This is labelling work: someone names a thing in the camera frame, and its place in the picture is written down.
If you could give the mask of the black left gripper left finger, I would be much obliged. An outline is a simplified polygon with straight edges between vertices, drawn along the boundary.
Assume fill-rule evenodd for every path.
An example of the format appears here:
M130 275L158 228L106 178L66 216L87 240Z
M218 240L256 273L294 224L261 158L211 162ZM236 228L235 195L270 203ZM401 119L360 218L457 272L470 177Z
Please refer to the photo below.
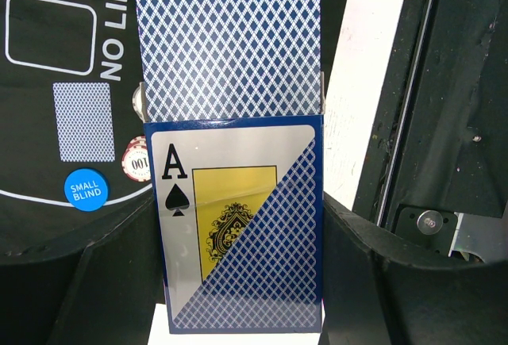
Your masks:
M151 194L54 240L1 252L3 344L146 344L163 287Z

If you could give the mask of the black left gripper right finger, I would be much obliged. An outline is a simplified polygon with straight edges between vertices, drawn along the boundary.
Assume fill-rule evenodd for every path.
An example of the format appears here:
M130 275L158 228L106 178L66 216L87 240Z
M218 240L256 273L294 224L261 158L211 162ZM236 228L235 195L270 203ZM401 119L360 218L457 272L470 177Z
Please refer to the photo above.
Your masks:
M323 344L504 344L507 263L467 263L324 198Z

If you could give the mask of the blue small blind button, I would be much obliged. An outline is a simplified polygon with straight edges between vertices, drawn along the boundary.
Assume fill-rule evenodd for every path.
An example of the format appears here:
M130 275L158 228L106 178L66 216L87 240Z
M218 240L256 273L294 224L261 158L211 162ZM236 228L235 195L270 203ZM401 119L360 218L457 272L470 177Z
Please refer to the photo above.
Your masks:
M110 188L103 174L95 169L72 171L64 183L64 194L71 205L82 212L94 212L104 206Z

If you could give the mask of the red chips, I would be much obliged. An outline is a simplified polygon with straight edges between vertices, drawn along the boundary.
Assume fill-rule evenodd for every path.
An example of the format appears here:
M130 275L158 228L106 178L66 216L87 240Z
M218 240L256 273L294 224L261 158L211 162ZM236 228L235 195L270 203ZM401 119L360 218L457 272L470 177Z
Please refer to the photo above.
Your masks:
M151 180L148 160L148 146L145 136L137 136L130 140L121 159L122 170L136 182Z

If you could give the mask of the blue backed playing card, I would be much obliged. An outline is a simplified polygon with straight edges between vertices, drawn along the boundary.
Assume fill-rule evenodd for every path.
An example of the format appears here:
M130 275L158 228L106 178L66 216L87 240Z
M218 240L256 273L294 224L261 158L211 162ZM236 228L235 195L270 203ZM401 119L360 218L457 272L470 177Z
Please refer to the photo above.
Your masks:
M55 82L52 94L60 160L66 163L113 162L110 84Z

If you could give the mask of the grey chip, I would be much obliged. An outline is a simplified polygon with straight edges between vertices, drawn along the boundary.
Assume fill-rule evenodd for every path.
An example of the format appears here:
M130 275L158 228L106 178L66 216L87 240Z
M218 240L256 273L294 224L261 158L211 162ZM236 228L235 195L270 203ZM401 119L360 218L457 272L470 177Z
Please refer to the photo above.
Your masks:
M143 123L148 121L148 113L146 108L145 84L140 82L132 96L132 106L137 116Z

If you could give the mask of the blue playing card deck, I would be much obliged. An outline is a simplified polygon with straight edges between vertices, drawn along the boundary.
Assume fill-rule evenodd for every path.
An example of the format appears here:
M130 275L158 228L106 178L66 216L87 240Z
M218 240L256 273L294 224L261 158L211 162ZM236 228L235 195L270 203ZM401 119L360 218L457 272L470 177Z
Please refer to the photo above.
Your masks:
M321 330L321 0L136 0L174 334Z

